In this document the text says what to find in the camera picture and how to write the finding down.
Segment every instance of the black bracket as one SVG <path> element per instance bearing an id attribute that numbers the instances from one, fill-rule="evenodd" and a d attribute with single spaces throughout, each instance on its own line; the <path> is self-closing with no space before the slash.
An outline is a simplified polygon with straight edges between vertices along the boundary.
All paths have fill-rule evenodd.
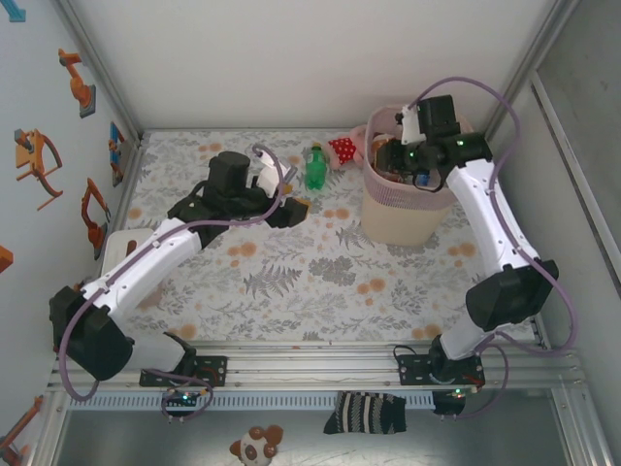
<path id="1" fill-rule="evenodd" d="M 401 385 L 465 385 L 481 387 L 485 385 L 485 375 L 481 358 L 473 356 L 465 360 L 462 373 L 447 382 L 440 382 L 431 374 L 431 361 L 428 354 L 399 354 L 399 381 Z"/>
<path id="2" fill-rule="evenodd" d="M 226 356 L 196 356 L 196 369 L 192 377 L 201 379 L 211 386 L 225 386 L 227 363 L 228 358 Z M 139 385 L 170 388 L 180 384 L 164 377 L 155 376 L 150 372 L 141 371 Z"/>

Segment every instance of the leaf pattern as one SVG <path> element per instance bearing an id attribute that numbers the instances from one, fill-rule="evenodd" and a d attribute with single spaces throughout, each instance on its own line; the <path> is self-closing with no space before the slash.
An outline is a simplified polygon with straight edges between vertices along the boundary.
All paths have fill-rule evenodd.
<path id="1" fill-rule="evenodd" d="M 298 167 L 292 196 L 311 203 L 295 228 L 232 227 L 184 261 L 160 285 L 160 298 L 128 320 L 137 333 L 196 328 L 211 341 L 397 341 L 430 325 L 449 328 L 466 311 L 466 291 L 484 277 L 463 209 L 455 205 L 419 248 L 386 246 L 364 234 L 362 171 L 329 170 L 306 190 L 305 159 L 314 142 L 338 131 L 148 131 L 126 228 L 155 229 L 168 210 L 209 175 L 220 150 L 251 155 L 262 143 Z M 249 173 L 261 169 L 250 157 Z M 513 328 L 533 339 L 528 324 Z"/>

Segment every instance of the green plastic bottle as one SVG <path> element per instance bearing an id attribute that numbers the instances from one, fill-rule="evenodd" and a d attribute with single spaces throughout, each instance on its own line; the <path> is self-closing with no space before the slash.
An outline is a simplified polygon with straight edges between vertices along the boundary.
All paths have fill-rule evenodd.
<path id="1" fill-rule="evenodd" d="M 307 173 L 304 181 L 307 189 L 321 189 L 326 183 L 328 165 L 321 145 L 315 143 L 310 149 L 310 159 L 307 159 Z"/>

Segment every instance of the patterned mat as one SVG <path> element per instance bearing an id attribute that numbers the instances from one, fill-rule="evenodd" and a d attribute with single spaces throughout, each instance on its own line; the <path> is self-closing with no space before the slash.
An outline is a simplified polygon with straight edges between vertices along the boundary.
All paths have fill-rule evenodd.
<path id="1" fill-rule="evenodd" d="M 331 171 L 320 191 L 304 187 L 303 153 L 340 136 L 317 131 L 153 132 L 126 228 L 156 228 L 175 202 L 207 178 L 221 150 L 251 154 L 260 142 L 297 165 L 293 194 L 312 202 L 292 229 L 232 228 L 181 264 L 131 318 L 145 332 L 188 340 L 394 341 L 430 339 L 465 311 L 482 263 L 455 206 L 421 248 L 370 241 L 362 232 L 362 171 Z M 252 162 L 258 174 L 260 164 Z M 511 334 L 533 340 L 530 325 Z"/>

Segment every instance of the black and white sock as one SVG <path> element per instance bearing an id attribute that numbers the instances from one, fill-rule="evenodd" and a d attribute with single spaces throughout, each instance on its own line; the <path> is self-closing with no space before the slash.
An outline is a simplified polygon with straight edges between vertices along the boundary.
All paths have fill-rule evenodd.
<path id="1" fill-rule="evenodd" d="M 405 398 L 353 391 L 339 392 L 337 407 L 323 429 L 324 434 L 396 434 L 405 431 Z"/>

